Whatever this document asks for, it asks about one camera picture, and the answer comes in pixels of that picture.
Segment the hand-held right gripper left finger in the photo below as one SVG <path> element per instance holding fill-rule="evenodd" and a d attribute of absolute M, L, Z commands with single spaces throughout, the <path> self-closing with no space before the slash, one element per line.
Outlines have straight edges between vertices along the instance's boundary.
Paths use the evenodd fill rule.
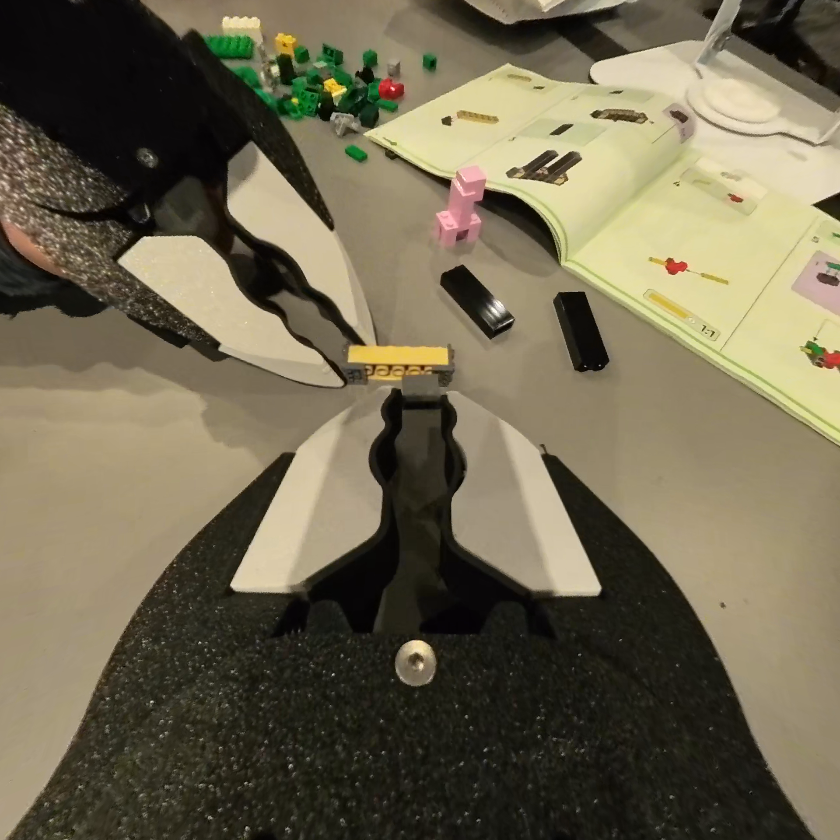
<path fill-rule="evenodd" d="M 389 387 L 367 392 L 301 444 L 230 582 L 233 592 L 303 592 L 375 535 L 383 490 L 371 450 L 391 395 Z"/>

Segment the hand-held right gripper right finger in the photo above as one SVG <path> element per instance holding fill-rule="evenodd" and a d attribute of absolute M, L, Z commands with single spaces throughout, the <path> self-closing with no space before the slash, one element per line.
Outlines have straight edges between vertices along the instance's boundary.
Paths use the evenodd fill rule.
<path fill-rule="evenodd" d="M 449 392 L 446 411 L 454 549 L 524 594 L 600 595 L 602 584 L 542 450 L 464 394 Z"/>

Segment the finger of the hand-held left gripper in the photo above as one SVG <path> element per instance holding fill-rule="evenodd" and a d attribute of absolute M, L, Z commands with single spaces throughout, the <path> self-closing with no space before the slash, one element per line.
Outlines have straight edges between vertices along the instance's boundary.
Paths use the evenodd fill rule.
<path fill-rule="evenodd" d="M 342 377 L 281 315 L 249 299 L 228 260 L 196 236 L 139 239 L 118 259 L 135 279 L 218 342 L 227 356 L 286 380 L 341 389 Z"/>
<path fill-rule="evenodd" d="M 375 344 L 364 290 L 333 217 L 295 146 L 249 141 L 227 162 L 226 215 L 252 249 L 290 272 L 348 339 Z"/>

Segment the yellow brick assembly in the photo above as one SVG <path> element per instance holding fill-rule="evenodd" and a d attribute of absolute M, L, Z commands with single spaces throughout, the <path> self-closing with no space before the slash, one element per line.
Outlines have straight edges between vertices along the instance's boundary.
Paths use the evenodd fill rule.
<path fill-rule="evenodd" d="M 455 375 L 455 351 L 447 346 L 347 344 L 339 363 L 349 384 L 401 382 L 410 376 L 432 375 L 448 387 Z"/>

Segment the person's left forearm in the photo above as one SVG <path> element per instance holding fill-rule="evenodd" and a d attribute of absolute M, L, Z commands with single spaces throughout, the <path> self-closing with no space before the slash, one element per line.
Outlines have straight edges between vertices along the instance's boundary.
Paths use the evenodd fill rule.
<path fill-rule="evenodd" d="M 1 314 L 55 308 L 72 318 L 89 318 L 110 309 L 67 279 L 14 224 L 2 220 Z"/>

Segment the pink brick pig figure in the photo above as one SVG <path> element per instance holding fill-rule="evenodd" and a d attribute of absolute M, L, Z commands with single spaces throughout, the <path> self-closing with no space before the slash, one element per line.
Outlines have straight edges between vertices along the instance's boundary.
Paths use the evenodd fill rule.
<path fill-rule="evenodd" d="M 480 236 L 482 222 L 476 205 L 482 200 L 487 175 L 477 165 L 459 169 L 449 185 L 448 204 L 436 214 L 434 241 L 444 248 L 471 245 Z"/>

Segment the black long brick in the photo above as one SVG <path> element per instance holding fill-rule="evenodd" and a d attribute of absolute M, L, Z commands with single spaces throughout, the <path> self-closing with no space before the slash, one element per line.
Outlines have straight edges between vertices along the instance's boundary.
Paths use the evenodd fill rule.
<path fill-rule="evenodd" d="M 443 272 L 439 285 L 489 340 L 512 329 L 514 316 L 466 266 Z"/>
<path fill-rule="evenodd" d="M 610 358 L 587 296 L 582 291 L 562 291 L 553 299 L 570 362 L 577 372 L 602 371 Z"/>

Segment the pile of small toy bricks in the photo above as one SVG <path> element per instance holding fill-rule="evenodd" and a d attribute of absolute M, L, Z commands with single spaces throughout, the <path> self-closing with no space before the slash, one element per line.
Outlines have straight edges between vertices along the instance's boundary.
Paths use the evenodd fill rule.
<path fill-rule="evenodd" d="M 365 50 L 351 71 L 336 45 L 323 43 L 313 55 L 292 34 L 266 37 L 256 16 L 226 16 L 203 40 L 278 118 L 319 119 L 342 140 L 396 115 L 406 97 L 401 63 L 382 65 L 374 49 Z"/>

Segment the white crumpled paper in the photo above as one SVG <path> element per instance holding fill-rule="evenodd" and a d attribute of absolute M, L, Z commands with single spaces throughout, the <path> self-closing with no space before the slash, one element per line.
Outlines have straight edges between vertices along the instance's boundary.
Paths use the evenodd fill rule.
<path fill-rule="evenodd" d="M 548 22 L 559 18 L 610 12 L 635 1 L 464 1 L 502 25 Z"/>

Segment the green instruction booklet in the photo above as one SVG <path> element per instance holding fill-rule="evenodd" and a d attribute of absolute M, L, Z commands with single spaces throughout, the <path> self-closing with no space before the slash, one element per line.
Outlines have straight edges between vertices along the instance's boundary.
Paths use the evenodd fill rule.
<path fill-rule="evenodd" d="M 837 444 L 838 220 L 696 128 L 663 93 L 504 65 L 366 136 L 447 180 L 478 166 L 563 268 Z"/>

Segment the white flat stand base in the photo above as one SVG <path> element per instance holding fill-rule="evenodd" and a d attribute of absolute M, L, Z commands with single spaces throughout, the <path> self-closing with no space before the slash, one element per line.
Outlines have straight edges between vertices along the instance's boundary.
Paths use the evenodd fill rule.
<path fill-rule="evenodd" d="M 603 59 L 594 63 L 590 78 L 594 83 L 614 88 L 664 93 L 670 96 L 672 102 L 688 104 L 688 89 L 699 79 L 694 65 L 700 48 L 699 40 L 684 40 Z M 780 100 L 783 109 L 788 109 L 791 104 L 799 108 L 795 120 L 800 124 L 813 125 L 824 131 L 823 125 L 831 121 L 830 109 L 761 70 L 752 59 L 743 59 L 729 49 L 719 58 L 728 74 L 735 75 L 744 70 L 758 76 L 755 83 L 769 89 Z M 813 145 L 781 134 L 750 136 L 731 133 L 698 117 L 692 143 L 696 151 L 714 162 L 732 165 L 762 186 L 803 203 L 816 205 L 838 195 L 837 133 L 827 142 Z"/>

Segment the clear acrylic stand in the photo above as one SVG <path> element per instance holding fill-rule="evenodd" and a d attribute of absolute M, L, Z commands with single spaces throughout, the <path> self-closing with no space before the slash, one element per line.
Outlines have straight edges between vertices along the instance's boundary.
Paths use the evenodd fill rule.
<path fill-rule="evenodd" d="M 754 137 L 784 135 L 810 145 L 838 134 L 839 111 L 823 113 L 802 94 L 726 49 L 740 1 L 722 2 L 693 64 L 688 105 L 707 122 Z"/>

